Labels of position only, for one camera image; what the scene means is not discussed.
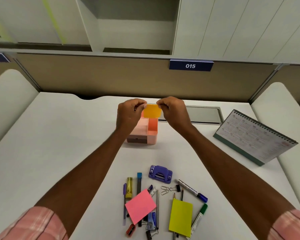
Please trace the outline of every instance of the yellow sticky note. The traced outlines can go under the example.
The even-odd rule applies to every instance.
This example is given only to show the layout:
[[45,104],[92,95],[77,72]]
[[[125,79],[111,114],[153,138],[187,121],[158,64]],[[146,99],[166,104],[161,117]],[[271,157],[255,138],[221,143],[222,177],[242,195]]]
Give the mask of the yellow sticky note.
[[191,237],[192,204],[173,199],[169,230]]
[[143,117],[145,118],[159,118],[161,116],[161,109],[157,104],[147,104],[143,110]]

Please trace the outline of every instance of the green marker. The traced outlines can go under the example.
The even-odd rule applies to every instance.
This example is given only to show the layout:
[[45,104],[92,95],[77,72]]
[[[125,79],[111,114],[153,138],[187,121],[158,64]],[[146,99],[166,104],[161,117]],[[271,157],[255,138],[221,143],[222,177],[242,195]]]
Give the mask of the green marker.
[[200,222],[201,218],[204,216],[204,213],[206,211],[206,209],[208,208],[207,204],[204,204],[201,208],[201,210],[199,211],[197,217],[195,218],[194,222],[191,225],[191,236],[192,234],[195,232],[195,229],[197,228],[198,223]]

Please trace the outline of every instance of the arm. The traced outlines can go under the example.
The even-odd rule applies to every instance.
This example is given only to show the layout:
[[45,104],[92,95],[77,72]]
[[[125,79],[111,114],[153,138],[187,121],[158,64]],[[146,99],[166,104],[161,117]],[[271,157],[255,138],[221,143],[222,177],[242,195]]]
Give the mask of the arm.
[[216,182],[224,196],[258,239],[267,239],[281,214],[294,209],[280,193],[204,137],[192,124],[182,100],[157,102],[165,119],[183,136]]
[[35,206],[44,206],[59,216],[69,237],[103,182],[124,140],[140,120],[146,103],[141,99],[131,99],[119,104],[116,130],[111,136],[36,203]]

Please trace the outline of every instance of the left hand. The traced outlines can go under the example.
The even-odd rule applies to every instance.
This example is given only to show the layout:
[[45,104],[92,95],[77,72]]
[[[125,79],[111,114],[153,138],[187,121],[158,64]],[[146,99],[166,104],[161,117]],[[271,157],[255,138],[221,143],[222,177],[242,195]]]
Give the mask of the left hand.
[[128,136],[136,127],[147,101],[139,98],[127,100],[118,105],[116,130]]

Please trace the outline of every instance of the sticky note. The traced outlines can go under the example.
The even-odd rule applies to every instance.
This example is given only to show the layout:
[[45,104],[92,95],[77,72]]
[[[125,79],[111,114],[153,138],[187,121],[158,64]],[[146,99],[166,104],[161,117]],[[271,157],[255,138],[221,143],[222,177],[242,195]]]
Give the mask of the sticky note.
[[156,208],[156,204],[147,189],[137,194],[137,196],[127,202],[125,206],[135,225]]
[[145,118],[159,118],[161,116],[161,109],[157,104],[147,104],[143,110],[143,117]]
[[173,199],[169,230],[191,237],[192,204]]

